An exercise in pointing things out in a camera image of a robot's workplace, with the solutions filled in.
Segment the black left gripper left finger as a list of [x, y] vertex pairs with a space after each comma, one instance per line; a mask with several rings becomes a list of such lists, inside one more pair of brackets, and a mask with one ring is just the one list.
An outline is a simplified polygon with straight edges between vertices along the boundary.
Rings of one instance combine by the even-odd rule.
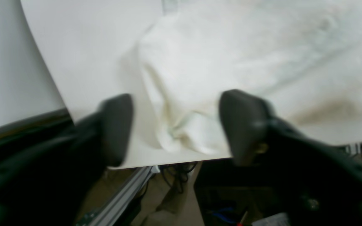
[[52, 137], [0, 153], [0, 226], [70, 226], [107, 166], [124, 162], [134, 120], [131, 94]]

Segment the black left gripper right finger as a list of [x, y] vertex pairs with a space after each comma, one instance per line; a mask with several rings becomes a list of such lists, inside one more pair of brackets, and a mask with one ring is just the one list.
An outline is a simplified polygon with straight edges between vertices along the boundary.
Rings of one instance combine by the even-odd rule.
[[269, 103], [224, 91], [219, 116], [237, 166], [261, 167], [292, 226], [362, 226], [362, 163], [308, 138]]

